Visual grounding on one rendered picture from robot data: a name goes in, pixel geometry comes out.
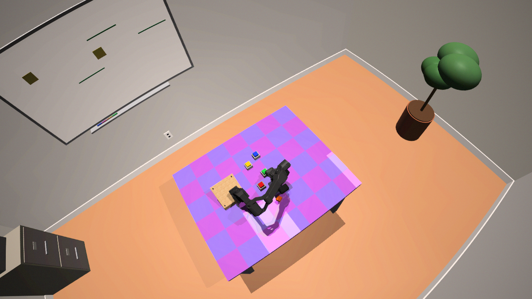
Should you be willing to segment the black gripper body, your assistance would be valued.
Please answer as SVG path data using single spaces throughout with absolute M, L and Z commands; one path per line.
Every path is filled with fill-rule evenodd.
M 268 170 L 266 170 L 265 174 L 267 175 L 267 177 L 268 177 L 268 174 L 271 173 L 271 170 L 272 170 L 272 169 L 273 169 L 273 168 L 269 168 Z M 281 186 L 279 187 L 279 189 L 278 189 L 278 191 L 281 192 L 281 194 L 285 193 L 287 190 L 289 190 L 289 187 L 288 187 L 287 184 L 281 185 Z

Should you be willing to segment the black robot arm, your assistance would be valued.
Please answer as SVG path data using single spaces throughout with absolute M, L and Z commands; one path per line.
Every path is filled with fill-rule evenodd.
M 286 159 L 284 159 L 281 164 L 277 165 L 277 168 L 272 169 L 271 173 L 268 174 L 268 177 L 273 179 L 273 182 L 268 187 L 268 190 L 266 193 L 260 197 L 255 197 L 252 200 L 249 198 L 250 195 L 247 194 L 247 192 L 241 188 L 234 186 L 233 189 L 229 190 L 231 196 L 237 203 L 245 203 L 247 209 L 254 215 L 259 216 L 262 213 L 264 213 L 267 209 L 267 207 L 273 202 L 273 198 L 276 195 L 279 187 L 282 183 L 284 183 L 290 172 L 288 171 L 288 168 L 290 168 L 291 164 Z M 261 208 L 256 201 L 259 200 L 265 201 L 265 206 Z

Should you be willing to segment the yellow button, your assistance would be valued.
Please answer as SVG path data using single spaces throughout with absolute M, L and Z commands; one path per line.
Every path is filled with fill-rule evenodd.
M 250 161 L 247 161 L 247 163 L 245 163 L 244 166 L 245 166 L 245 168 L 246 168 L 247 170 L 253 168 L 253 165 L 251 164 Z

